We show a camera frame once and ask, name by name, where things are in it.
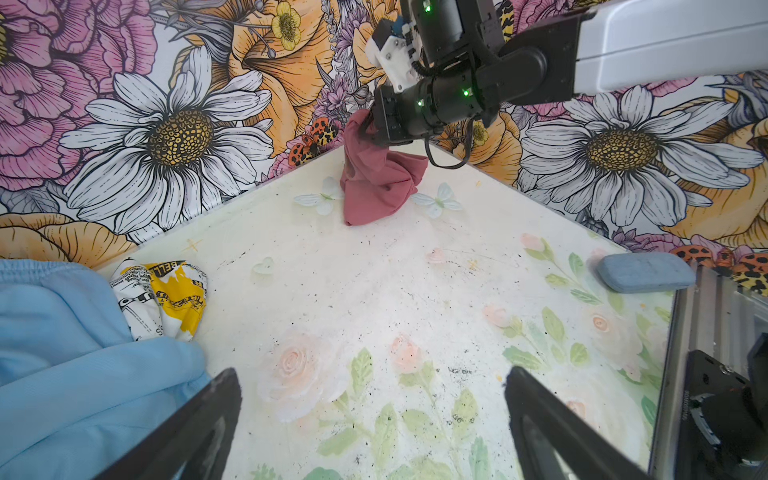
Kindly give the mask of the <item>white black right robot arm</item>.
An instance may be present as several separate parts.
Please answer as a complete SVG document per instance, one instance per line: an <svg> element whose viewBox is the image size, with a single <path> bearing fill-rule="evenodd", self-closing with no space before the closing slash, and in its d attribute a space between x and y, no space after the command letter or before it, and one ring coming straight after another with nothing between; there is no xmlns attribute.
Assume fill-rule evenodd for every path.
<svg viewBox="0 0 768 480"><path fill-rule="evenodd" d="M611 1L551 18L517 34L501 46L499 19L490 1L424 1L401 26L387 20L377 27L374 63L383 66L393 85L377 87L373 106L358 127L357 138L376 145L405 145L424 140L452 121L490 120L502 102L571 100L577 94L605 93L630 81L705 70L707 52L718 42L728 46L767 35L767 1L736 1L723 17L704 15L705 1ZM635 21L649 20L669 7L661 27L641 34ZM687 14L693 26L671 27ZM421 35L437 73L416 73L414 35ZM522 366L507 377L505 399L510 430L525 479L565 479L557 459L592 479L651 479L607 441L599 439L555 395Z"/></svg>

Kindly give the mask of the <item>pink ribbed cloth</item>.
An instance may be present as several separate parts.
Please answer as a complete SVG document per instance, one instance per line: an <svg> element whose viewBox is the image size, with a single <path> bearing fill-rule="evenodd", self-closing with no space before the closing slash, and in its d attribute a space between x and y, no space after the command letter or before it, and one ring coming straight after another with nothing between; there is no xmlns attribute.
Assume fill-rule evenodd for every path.
<svg viewBox="0 0 768 480"><path fill-rule="evenodd" d="M417 192L428 166L425 156L394 151L366 140L361 109L344 130L343 217L348 226L362 226L395 214Z"/></svg>

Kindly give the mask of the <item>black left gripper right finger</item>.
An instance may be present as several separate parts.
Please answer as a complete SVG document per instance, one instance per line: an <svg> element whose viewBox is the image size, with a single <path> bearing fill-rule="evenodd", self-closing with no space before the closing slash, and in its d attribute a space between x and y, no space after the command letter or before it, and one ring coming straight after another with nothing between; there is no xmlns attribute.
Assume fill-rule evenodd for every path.
<svg viewBox="0 0 768 480"><path fill-rule="evenodd" d="M534 378L515 366L506 379L509 427L525 479L647 479L586 422Z"/></svg>

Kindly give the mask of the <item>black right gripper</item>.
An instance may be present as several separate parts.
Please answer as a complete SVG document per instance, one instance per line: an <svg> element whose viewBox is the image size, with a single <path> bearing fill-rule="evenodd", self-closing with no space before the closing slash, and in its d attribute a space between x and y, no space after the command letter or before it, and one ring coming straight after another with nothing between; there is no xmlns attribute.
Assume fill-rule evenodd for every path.
<svg viewBox="0 0 768 480"><path fill-rule="evenodd" d="M371 137L378 145L404 145L428 139L482 111L469 73L426 77L401 92L383 85L374 93Z"/></svg>

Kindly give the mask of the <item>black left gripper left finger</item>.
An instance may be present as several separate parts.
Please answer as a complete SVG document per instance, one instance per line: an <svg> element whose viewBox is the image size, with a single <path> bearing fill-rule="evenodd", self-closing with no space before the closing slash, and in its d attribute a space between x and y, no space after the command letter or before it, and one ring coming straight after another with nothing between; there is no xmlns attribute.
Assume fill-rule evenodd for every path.
<svg viewBox="0 0 768 480"><path fill-rule="evenodd" d="M100 479L220 479L242 405L236 371L227 368Z"/></svg>

